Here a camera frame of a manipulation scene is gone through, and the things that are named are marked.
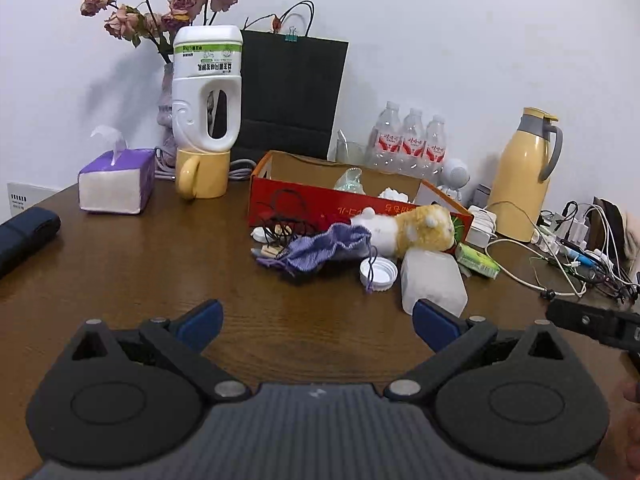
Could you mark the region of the person's right hand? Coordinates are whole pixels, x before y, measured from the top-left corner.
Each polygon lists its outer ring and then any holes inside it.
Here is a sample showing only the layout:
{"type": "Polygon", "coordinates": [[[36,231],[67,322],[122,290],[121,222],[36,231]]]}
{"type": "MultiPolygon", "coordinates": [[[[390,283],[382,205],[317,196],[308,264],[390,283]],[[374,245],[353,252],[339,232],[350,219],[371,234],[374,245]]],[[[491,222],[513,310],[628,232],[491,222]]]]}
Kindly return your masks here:
{"type": "Polygon", "coordinates": [[[616,473],[613,479],[639,478],[639,383],[623,388],[623,411],[614,432],[616,473]]]}

